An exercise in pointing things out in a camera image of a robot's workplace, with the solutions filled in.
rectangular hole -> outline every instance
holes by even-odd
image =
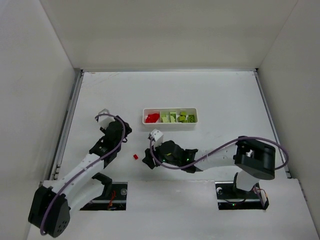
[[[101,196],[88,202],[80,211],[125,211],[127,209],[127,182],[113,182],[110,190],[105,187],[103,192]],[[115,197],[110,205],[113,193]]]
[[[259,197],[254,192],[239,189],[235,192],[233,182],[216,182],[215,189],[219,210],[263,209]]]

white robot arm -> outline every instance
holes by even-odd
[[[145,158],[142,161],[151,169],[162,165],[169,169],[195,173],[210,168],[236,165],[242,171],[235,176],[234,186],[243,191],[251,191],[260,179],[275,178],[276,149],[250,137],[239,137],[238,141],[214,151],[214,154],[198,149],[182,149],[171,140],[163,142],[163,138],[163,133],[157,129],[149,134],[150,148],[145,150]]]
[[[71,216],[92,199],[111,191],[112,179],[100,173],[121,150],[132,132],[129,124],[104,109],[96,121],[104,136],[85,158],[60,180],[44,181],[33,197],[28,221],[40,228],[42,235],[56,238],[68,226]]]

table surface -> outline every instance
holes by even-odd
[[[163,131],[164,141],[182,148],[210,150],[238,136],[275,140],[252,71],[86,72],[83,77],[59,178],[73,169],[103,135],[94,117],[102,109],[129,123],[132,133],[102,173],[115,182],[141,180],[232,181],[237,166],[195,174],[142,163],[152,130],[142,124],[144,108],[196,108],[192,130]],[[281,164],[277,151],[276,165]],[[286,178],[284,169],[276,177]]]
[[[132,127],[128,142],[104,170],[128,181],[126,211],[79,211],[61,240],[300,240],[318,239],[296,179],[283,169],[260,181],[269,196],[263,210],[218,210],[212,180],[233,180],[236,166],[190,174],[141,162],[150,129],[143,108],[198,110],[194,130],[165,131],[164,139],[183,148],[210,149],[241,135],[274,140],[262,97],[251,71],[85,73],[59,177],[74,168],[102,133],[94,116],[107,108]],[[279,154],[276,164],[281,163]],[[31,226],[28,240],[52,239]]]

white wall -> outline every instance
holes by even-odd
[[[41,0],[74,67],[257,68],[297,0]]]
[[[74,77],[39,0],[0,1],[0,239],[27,236]]]
[[[320,231],[320,1],[299,0],[259,68],[275,126]]]

yellow-green block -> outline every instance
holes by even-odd
[[[170,115],[170,122],[171,123],[176,123],[176,118],[172,115]]]
[[[186,116],[179,116],[178,121],[179,122],[184,122],[186,120]]]
[[[188,122],[189,122],[189,123],[195,123],[195,122],[196,122],[195,115],[189,114],[189,116],[188,116]]]
[[[161,119],[162,119],[163,123],[168,123],[169,122],[167,116],[163,116]]]

